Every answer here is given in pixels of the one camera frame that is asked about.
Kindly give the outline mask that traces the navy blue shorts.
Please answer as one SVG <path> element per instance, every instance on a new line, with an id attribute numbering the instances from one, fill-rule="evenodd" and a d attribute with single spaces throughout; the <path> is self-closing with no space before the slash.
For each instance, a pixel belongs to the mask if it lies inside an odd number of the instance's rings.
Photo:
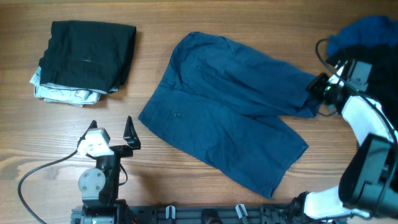
<path id="1" fill-rule="evenodd" d="M 173 147 L 271 198 L 307 143 L 283 116 L 314 118 L 314 75 L 226 37 L 192 32 L 174 48 L 139 120 Z"/>

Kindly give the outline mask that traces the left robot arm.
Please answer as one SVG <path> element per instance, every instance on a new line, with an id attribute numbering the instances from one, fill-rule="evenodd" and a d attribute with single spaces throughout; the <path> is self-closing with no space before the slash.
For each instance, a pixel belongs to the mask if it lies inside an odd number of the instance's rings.
<path id="1" fill-rule="evenodd" d="M 96 165 L 82 173 L 78 187 L 82 193 L 81 210 L 72 211 L 72 224 L 127 224 L 138 220 L 125 200 L 118 199 L 120 172 L 124 170 L 121 159 L 132 157 L 141 148 L 132 118 L 127 117 L 124 128 L 124 145 L 110 146 L 110 136 L 104 128 L 92 121 L 78 142 L 78 153 L 95 160 Z"/>

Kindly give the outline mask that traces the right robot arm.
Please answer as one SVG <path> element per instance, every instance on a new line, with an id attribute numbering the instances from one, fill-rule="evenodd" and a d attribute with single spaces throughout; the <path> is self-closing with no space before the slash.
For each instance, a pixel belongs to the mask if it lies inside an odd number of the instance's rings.
<path id="1" fill-rule="evenodd" d="M 289 223 L 338 223 L 344 218 L 397 218 L 397 131 L 380 103 L 364 95 L 371 65 L 348 60 L 332 77 L 321 74 L 309 90 L 333 105 L 351 126 L 358 151 L 338 186 L 304 192 L 286 212 Z"/>

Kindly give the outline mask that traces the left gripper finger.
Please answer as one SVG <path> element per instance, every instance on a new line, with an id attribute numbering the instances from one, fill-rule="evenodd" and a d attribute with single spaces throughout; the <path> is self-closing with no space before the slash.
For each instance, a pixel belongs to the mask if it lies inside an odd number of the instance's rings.
<path id="1" fill-rule="evenodd" d="M 97 127 L 98 127 L 98 126 L 97 126 L 97 122 L 96 122 L 95 120 L 93 120 L 93 121 L 90 123 L 88 129 L 84 132 L 84 134 L 82 135 L 81 138 L 84 139 L 85 136 L 86 136 L 86 134 L 87 134 L 87 132 L 88 132 L 89 130 L 95 129 L 95 128 L 97 128 Z"/>
<path id="2" fill-rule="evenodd" d="M 127 142 L 127 145 L 133 150 L 138 150 L 141 148 L 141 142 L 134 128 L 131 116 L 127 117 L 123 139 Z"/>

